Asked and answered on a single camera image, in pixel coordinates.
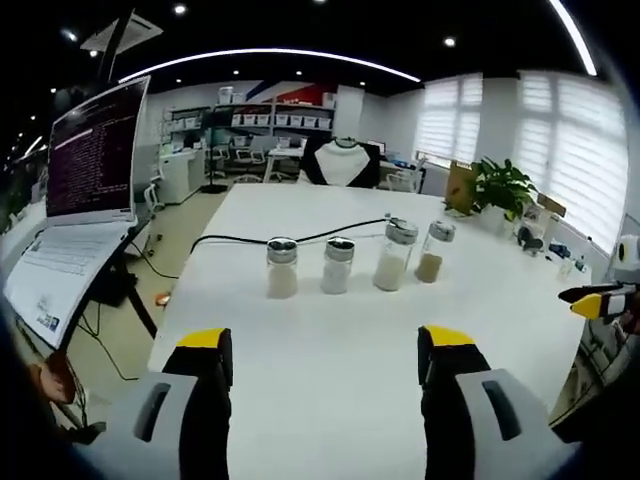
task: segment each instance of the ceiling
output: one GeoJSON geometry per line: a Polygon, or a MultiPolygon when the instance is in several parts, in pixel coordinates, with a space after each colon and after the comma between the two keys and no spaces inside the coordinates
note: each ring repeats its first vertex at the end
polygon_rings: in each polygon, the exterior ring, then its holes
{"type": "MultiPolygon", "coordinates": [[[[513,75],[518,69],[554,69],[584,74],[573,43],[548,0],[166,0],[23,1],[10,5],[2,33],[5,78],[3,106],[11,122],[0,132],[0,159],[18,142],[16,154],[48,131],[52,87],[95,81],[102,54],[91,58],[80,45],[127,7],[164,33],[116,58],[113,79],[168,60],[210,51],[283,47],[330,52],[378,63],[423,81],[482,71],[513,75]],[[78,37],[72,42],[61,32],[78,37]],[[455,48],[443,45],[455,37],[455,48]]],[[[588,2],[564,0],[581,24],[612,36],[611,12],[588,2]]],[[[410,80],[347,62],[298,55],[236,55],[198,60],[153,74],[151,92],[213,81],[302,80],[359,85],[379,95],[418,87],[410,80]],[[182,83],[176,84],[176,78],[182,83]]]]}

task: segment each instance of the computer monitor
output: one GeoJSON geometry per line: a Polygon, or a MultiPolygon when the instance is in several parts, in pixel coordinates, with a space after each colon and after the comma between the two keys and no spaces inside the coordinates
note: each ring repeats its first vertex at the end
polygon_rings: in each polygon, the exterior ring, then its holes
{"type": "Polygon", "coordinates": [[[47,218],[52,224],[133,220],[131,171],[149,78],[107,90],[53,124],[47,218]]]}
{"type": "Polygon", "coordinates": [[[384,142],[377,142],[375,140],[367,140],[369,145],[375,145],[380,149],[380,155],[384,155],[387,150],[387,145],[384,142]]]}

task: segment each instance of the laptop keyboard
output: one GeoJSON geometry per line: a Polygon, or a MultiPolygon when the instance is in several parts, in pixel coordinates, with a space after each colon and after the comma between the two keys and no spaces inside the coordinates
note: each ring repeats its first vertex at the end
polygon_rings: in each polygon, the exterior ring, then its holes
{"type": "Polygon", "coordinates": [[[31,265],[58,272],[84,275],[90,264],[104,247],[100,235],[37,239],[23,255],[23,261],[31,265]]]}

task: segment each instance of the floor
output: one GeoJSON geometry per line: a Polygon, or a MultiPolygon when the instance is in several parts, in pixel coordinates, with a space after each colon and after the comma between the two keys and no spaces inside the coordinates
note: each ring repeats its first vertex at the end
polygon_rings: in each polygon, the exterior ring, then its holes
{"type": "MultiPolygon", "coordinates": [[[[154,255],[150,258],[158,271],[167,275],[180,275],[189,257],[191,244],[202,233],[225,196],[226,193],[196,193],[183,204],[169,206],[159,212],[153,224],[153,234],[161,234],[163,238],[151,245],[154,255]]],[[[129,270],[137,275],[138,292],[155,323],[161,325],[163,309],[155,305],[155,296],[170,291],[175,280],[156,275],[140,258],[130,259],[129,270]]],[[[95,330],[98,318],[97,304],[91,303],[85,316],[91,328],[95,330]]],[[[151,337],[128,301],[123,302],[119,308],[104,305],[100,307],[100,339],[111,352],[125,377],[137,377],[146,371],[152,348],[151,337]]],[[[34,358],[23,339],[17,336],[16,341],[26,361],[33,361],[34,358]]],[[[47,351],[37,339],[34,343],[38,350],[47,351]]],[[[87,393],[89,422],[106,420],[109,405],[123,395],[133,382],[119,378],[100,345],[81,329],[76,329],[73,334],[69,346],[69,359],[87,393]]],[[[574,406],[576,398],[579,398],[581,392],[589,388],[591,383],[588,372],[580,366],[576,367],[567,379],[550,420],[553,421],[574,406]]],[[[75,406],[72,407],[72,411],[79,414],[79,409],[75,406]]],[[[60,412],[56,414],[62,424],[69,425],[60,412]]]]}

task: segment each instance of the metal jar lid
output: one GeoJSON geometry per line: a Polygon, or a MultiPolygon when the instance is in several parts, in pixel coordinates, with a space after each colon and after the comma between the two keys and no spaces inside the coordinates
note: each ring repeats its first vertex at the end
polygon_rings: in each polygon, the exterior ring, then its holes
{"type": "Polygon", "coordinates": [[[336,262],[348,262],[353,258],[356,244],[353,240],[346,237],[331,237],[327,240],[325,254],[331,260],[336,262]]]}
{"type": "Polygon", "coordinates": [[[298,242],[288,237],[273,237],[267,242],[267,259],[273,263],[291,263],[298,258],[298,242]]]}
{"type": "Polygon", "coordinates": [[[399,245],[413,245],[418,238],[418,227],[400,218],[391,218],[385,231],[387,238],[399,245]]]}
{"type": "Polygon", "coordinates": [[[456,236],[456,227],[436,220],[429,225],[429,236],[442,242],[453,242],[456,236]]]}

